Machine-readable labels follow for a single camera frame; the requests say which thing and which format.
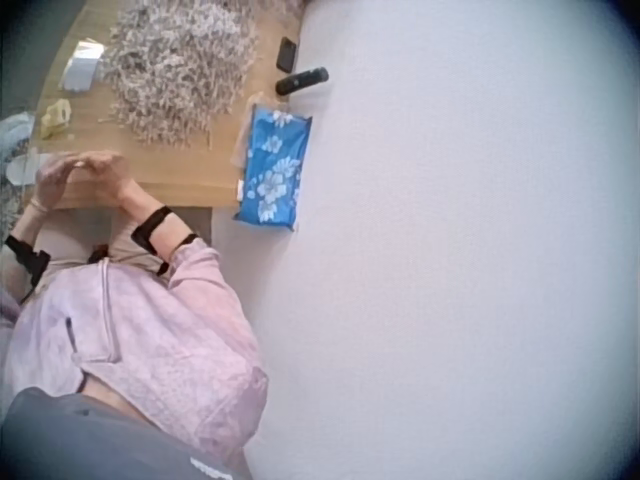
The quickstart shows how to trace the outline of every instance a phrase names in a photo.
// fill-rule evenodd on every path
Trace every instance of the left hand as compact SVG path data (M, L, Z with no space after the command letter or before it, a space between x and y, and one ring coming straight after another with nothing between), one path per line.
M75 153L61 153L48 159L36 173L31 202L44 211L53 209L64 195L71 171L80 159Z

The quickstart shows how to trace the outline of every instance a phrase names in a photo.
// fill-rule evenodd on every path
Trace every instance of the hand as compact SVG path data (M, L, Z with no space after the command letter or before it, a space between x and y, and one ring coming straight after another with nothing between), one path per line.
M49 158L36 173L36 187L31 198L33 206L43 213L53 209L64 195L69 174L78 158L74 153L62 153Z
M127 187L135 183L129 174L127 161L118 152L84 152L78 155L78 159L82 166L94 175L105 193L118 202Z

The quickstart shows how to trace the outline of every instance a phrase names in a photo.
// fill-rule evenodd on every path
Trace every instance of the yellow object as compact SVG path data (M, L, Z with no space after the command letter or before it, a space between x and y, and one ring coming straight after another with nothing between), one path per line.
M54 133L63 131L69 126L71 120L71 105L69 100L63 98L47 107L47 113L40 121L40 137L49 138Z

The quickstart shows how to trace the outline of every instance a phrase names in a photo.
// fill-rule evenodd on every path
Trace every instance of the pink sleeve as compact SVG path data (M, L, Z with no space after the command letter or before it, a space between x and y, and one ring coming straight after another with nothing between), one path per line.
M258 346L238 296L220 273L219 255L203 240L178 248L171 259L169 291L192 312L211 322L239 354L257 361Z

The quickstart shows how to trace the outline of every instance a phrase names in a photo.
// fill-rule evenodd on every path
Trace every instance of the black cylinder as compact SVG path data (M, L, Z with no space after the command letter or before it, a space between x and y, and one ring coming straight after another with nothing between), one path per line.
M303 88L312 87L317 83L329 80L329 72L324 67L314 68L306 72L289 75L282 80L276 82L276 93L278 95L289 95Z

